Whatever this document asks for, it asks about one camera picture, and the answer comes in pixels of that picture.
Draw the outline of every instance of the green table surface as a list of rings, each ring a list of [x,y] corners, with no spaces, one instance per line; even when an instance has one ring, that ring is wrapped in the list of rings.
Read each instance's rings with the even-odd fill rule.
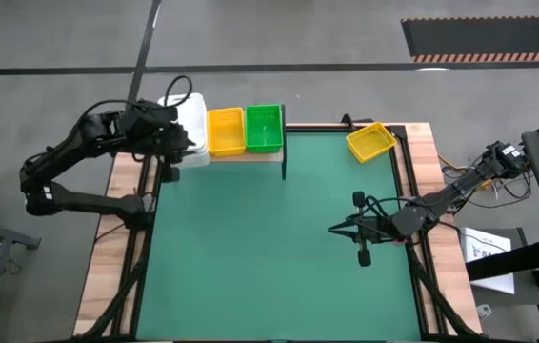
[[[161,186],[138,339],[420,338],[405,248],[370,246],[361,268],[327,233],[352,192],[396,195],[389,154],[359,164],[344,133],[289,133],[280,168],[211,163]]]

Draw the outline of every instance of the wooden board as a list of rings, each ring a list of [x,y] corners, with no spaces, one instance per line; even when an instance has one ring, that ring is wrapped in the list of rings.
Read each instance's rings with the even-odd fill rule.
[[[335,124],[316,125],[334,126]],[[444,187],[443,174],[441,173],[441,166],[432,138],[430,124],[394,123],[387,125],[405,125],[407,128],[409,150],[420,194],[424,195],[427,192],[441,190]],[[410,194],[403,155],[400,149],[396,149],[396,155],[401,173],[401,183],[404,186],[403,191],[405,194]],[[259,161],[259,155],[255,155],[255,158],[256,161]],[[268,155],[265,160],[276,162],[281,161],[282,158],[277,158],[275,154],[272,154]],[[118,154],[115,157],[107,195],[119,197],[133,193],[138,184],[139,174],[140,164],[134,162],[129,154]],[[453,218],[450,215],[442,217],[442,220],[453,222]],[[120,221],[114,216],[103,216],[100,220],[98,235],[110,230],[119,223]],[[108,306],[110,300],[117,293],[127,240],[128,231],[119,229],[103,237],[95,245],[73,334],[84,333],[91,327],[96,318]],[[477,316],[469,277],[456,231],[446,226],[437,226],[429,233],[429,242],[439,289],[463,320],[473,330],[480,333],[481,324]],[[429,321],[429,330],[431,333],[436,333],[436,322],[434,321],[431,300],[428,293],[424,292],[423,296]],[[123,332],[129,327],[132,297],[133,292],[129,295],[124,319],[121,323]]]

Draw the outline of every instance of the floor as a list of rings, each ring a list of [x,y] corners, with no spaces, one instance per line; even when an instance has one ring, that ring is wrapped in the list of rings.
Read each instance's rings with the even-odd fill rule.
[[[135,66],[408,64],[401,18],[539,15],[539,0],[164,0],[157,15],[153,1],[159,3],[0,0],[0,69],[79,73],[0,75],[0,225],[43,237],[37,252],[14,250],[24,269],[1,280],[0,342],[72,332],[98,216],[27,215],[17,173],[26,157],[66,137],[92,103],[129,94],[159,98],[172,75],[142,75]],[[152,39],[140,53],[148,22]],[[100,67],[126,68],[85,73]],[[290,122],[336,121],[344,113],[430,122],[439,152],[458,164],[496,139],[518,143],[521,132],[539,128],[539,69],[223,72],[196,73],[192,80],[210,109],[283,102]],[[102,194],[110,166],[106,156],[87,160],[58,180]],[[474,199],[492,204],[493,197]],[[499,202],[508,200],[500,194]],[[534,186],[531,199],[499,210],[467,206],[457,223],[523,227],[530,242],[538,241],[539,191]],[[483,326],[497,338],[539,338],[533,307],[494,309]]]

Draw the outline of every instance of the black and orange striped mat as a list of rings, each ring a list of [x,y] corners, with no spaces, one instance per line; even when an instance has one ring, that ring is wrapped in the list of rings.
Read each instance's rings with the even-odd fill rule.
[[[539,61],[539,16],[402,19],[420,63]]]

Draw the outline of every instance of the yellow basket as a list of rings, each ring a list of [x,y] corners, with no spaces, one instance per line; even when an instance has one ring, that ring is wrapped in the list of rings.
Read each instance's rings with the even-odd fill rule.
[[[242,108],[209,111],[209,151],[213,156],[244,153],[244,111]]]
[[[373,123],[351,133],[346,140],[349,149],[360,163],[365,163],[396,145],[396,140],[382,123]]]

